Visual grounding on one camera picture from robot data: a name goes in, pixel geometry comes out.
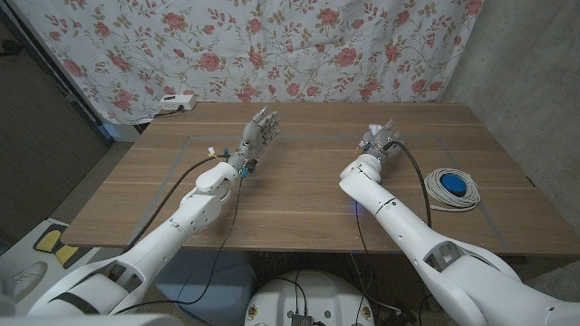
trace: round white base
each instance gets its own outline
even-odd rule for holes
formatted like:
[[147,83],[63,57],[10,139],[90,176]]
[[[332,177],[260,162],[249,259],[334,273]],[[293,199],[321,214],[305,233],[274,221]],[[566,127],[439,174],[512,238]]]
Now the round white base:
[[[286,273],[280,277],[294,282],[296,273]],[[312,316],[314,322],[320,321],[326,326],[355,325],[356,322],[361,326],[374,325],[369,302],[342,278],[326,272],[306,270],[300,271],[297,283],[304,290],[307,315]],[[292,315],[296,312],[296,296],[299,314],[305,315],[305,300],[299,288],[280,279],[270,281],[250,300],[245,325],[291,326]]]

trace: cable bundle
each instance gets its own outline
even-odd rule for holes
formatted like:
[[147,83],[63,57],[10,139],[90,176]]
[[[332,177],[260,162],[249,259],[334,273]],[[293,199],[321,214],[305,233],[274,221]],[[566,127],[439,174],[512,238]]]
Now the cable bundle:
[[[451,194],[442,184],[441,178],[444,175],[455,175],[463,180],[466,184],[465,196],[457,197]],[[479,196],[478,185],[473,181],[471,176],[461,170],[453,168],[438,168],[431,172],[425,178],[425,186],[427,192],[433,198],[439,200],[441,203],[454,206],[456,208],[446,208],[431,205],[431,209],[443,212],[467,212],[478,205],[481,197]]]

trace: pink rose pattern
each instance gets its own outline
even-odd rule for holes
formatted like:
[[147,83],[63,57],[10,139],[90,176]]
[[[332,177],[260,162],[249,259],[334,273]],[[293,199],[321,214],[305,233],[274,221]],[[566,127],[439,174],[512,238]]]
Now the pink rose pattern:
[[164,94],[436,101],[484,1],[309,0],[290,1],[290,10],[285,2],[258,3],[17,5],[95,109],[106,120],[134,124],[150,121]]

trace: white robotic arm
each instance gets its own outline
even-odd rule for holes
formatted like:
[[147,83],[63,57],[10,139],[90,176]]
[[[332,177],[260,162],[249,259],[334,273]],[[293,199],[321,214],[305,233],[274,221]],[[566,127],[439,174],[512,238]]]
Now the white robotic arm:
[[379,185],[381,167],[399,137],[371,125],[364,153],[341,173],[340,187],[372,213],[400,247],[443,309],[461,325],[575,325],[580,304],[562,302],[524,285],[490,251],[440,235]]
[[218,218],[229,199],[228,185],[254,171],[256,158],[275,138],[277,112],[263,108],[246,125],[237,150],[196,180],[179,209],[129,251],[88,264],[65,276],[32,307],[29,315],[115,314],[139,303],[153,279],[186,240]]

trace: white plastic casing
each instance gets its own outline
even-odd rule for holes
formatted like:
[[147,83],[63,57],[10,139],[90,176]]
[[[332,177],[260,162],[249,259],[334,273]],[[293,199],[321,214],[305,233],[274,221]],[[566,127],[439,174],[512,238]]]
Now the white plastic casing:
[[163,110],[177,110],[179,105],[183,105],[183,110],[193,110],[197,102],[193,95],[165,95],[159,103]]

